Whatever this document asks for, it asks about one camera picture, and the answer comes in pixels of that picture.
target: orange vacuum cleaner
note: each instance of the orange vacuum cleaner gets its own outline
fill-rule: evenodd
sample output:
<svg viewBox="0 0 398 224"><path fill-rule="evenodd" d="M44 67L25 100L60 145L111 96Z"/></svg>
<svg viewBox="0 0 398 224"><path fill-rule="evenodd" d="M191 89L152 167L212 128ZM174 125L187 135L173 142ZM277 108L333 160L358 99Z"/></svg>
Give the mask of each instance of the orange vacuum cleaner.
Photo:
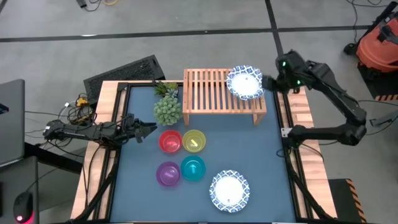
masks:
<svg viewBox="0 0 398 224"><path fill-rule="evenodd" d="M392 1L376 18L357 44L348 44L344 52L357 55L358 69L366 80L398 75L398 12Z"/></svg>

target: teal bowl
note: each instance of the teal bowl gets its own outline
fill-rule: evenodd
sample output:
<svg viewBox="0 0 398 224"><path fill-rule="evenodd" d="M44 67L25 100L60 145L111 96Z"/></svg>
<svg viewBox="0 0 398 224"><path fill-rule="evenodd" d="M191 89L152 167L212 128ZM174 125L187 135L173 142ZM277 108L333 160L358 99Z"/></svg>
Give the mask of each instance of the teal bowl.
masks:
<svg viewBox="0 0 398 224"><path fill-rule="evenodd" d="M188 156L181 163L182 176L190 181L198 181L206 171L205 162L198 156Z"/></svg>

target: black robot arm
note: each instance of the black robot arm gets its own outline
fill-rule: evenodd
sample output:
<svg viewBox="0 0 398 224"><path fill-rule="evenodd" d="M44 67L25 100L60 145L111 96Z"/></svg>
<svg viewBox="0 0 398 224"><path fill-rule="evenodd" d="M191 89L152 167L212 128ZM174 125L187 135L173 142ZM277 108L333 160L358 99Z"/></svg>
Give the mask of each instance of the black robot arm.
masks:
<svg viewBox="0 0 398 224"><path fill-rule="evenodd" d="M135 118L133 114L127 114L121 121L104 122L90 126L77 126L65 124L54 120L47 123L43 132L46 140L63 140L65 138L77 138L97 142L101 146L120 146L130 138L136 138L142 142L151 132L157 128L156 123L145 123Z"/></svg>
<svg viewBox="0 0 398 224"><path fill-rule="evenodd" d="M337 140L350 146L359 143L366 134L366 112L337 84L335 75L327 64L304 61L293 50L281 55L275 62L279 75L276 80L271 76L263 76L263 88L284 93L293 89L294 93L298 93L301 86L307 86L309 90L322 92L346 118L345 124L334 128L295 125L292 129L285 129L292 147L299 146L306 139Z"/></svg>

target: blue and white plate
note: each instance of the blue and white plate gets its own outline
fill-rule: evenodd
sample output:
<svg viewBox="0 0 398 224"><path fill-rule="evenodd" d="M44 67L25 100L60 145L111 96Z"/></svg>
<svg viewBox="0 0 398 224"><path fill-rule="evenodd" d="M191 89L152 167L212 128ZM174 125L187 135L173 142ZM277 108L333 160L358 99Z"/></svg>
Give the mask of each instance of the blue and white plate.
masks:
<svg viewBox="0 0 398 224"><path fill-rule="evenodd" d="M213 177L209 192L211 202L221 211L229 213L242 210L250 196L248 181L234 170L223 170Z"/></svg>
<svg viewBox="0 0 398 224"><path fill-rule="evenodd" d="M230 92L242 100L259 98L264 94L261 85L262 73L250 65L234 67L226 78Z"/></svg>

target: wooden dish rack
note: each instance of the wooden dish rack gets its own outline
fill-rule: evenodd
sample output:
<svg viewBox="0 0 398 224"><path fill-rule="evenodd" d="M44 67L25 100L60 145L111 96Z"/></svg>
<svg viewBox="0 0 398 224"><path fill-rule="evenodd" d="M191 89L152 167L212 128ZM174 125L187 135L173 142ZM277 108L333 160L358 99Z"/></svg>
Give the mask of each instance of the wooden dish rack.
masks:
<svg viewBox="0 0 398 224"><path fill-rule="evenodd" d="M185 69L183 77L183 108L185 125L190 114L252 114L258 125L267 113L264 95L257 99L241 100L226 86L230 69Z"/></svg>

